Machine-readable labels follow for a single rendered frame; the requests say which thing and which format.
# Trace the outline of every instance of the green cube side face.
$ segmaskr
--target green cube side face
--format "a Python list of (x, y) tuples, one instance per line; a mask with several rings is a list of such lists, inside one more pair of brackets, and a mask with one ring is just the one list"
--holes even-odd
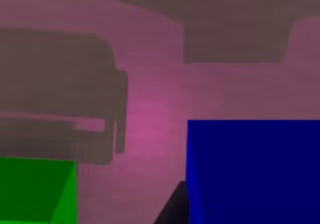
[(0, 157), (0, 224), (76, 224), (73, 161)]

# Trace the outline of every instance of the green cube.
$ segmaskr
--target green cube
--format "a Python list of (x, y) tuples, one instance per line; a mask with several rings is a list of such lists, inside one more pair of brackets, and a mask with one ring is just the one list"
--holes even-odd
[(73, 161), (0, 157), (0, 224), (76, 224)]

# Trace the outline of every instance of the green box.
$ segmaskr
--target green box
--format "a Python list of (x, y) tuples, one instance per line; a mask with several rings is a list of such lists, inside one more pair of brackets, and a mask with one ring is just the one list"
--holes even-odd
[(0, 224), (77, 224), (76, 163), (0, 157)]

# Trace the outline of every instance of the blue cube side face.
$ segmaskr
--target blue cube side face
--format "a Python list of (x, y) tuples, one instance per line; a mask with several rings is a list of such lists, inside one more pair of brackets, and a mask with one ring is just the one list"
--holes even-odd
[(190, 224), (320, 223), (320, 121), (191, 120)]

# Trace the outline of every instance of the cube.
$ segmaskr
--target cube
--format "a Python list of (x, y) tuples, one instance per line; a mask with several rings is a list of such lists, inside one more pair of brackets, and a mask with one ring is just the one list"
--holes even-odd
[(0, 157), (0, 224), (76, 224), (76, 163)]

